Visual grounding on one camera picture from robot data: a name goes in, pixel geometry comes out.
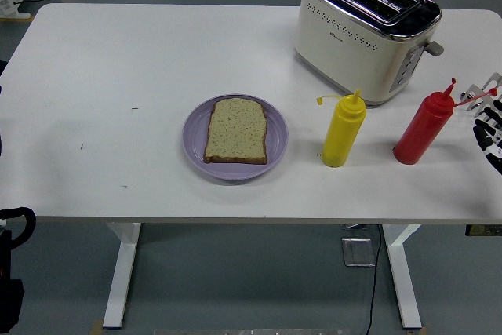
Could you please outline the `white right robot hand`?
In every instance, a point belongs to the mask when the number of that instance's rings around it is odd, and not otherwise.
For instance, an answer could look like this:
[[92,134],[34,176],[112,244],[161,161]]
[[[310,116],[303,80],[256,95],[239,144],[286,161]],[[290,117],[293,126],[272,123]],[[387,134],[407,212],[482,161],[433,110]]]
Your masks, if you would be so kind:
[[482,113],[487,119],[475,119],[473,133],[487,161],[501,173],[501,101],[494,100],[493,106],[485,107]]

